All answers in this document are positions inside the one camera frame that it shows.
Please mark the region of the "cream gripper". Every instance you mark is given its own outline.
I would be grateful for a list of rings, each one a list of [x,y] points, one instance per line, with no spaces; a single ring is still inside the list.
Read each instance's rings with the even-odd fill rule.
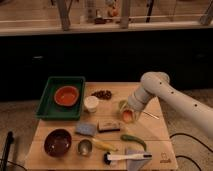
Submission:
[[[131,111],[133,113],[133,123],[137,122],[140,119],[141,111],[133,109],[128,104],[123,109],[119,110],[121,118],[123,116],[123,111]]]

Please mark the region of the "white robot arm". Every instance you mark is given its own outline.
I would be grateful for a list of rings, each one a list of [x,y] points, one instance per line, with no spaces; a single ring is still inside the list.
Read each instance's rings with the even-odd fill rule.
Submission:
[[[213,108],[173,88],[165,72],[144,73],[140,85],[128,96],[121,110],[127,108],[140,113],[154,97],[164,100],[213,139]]]

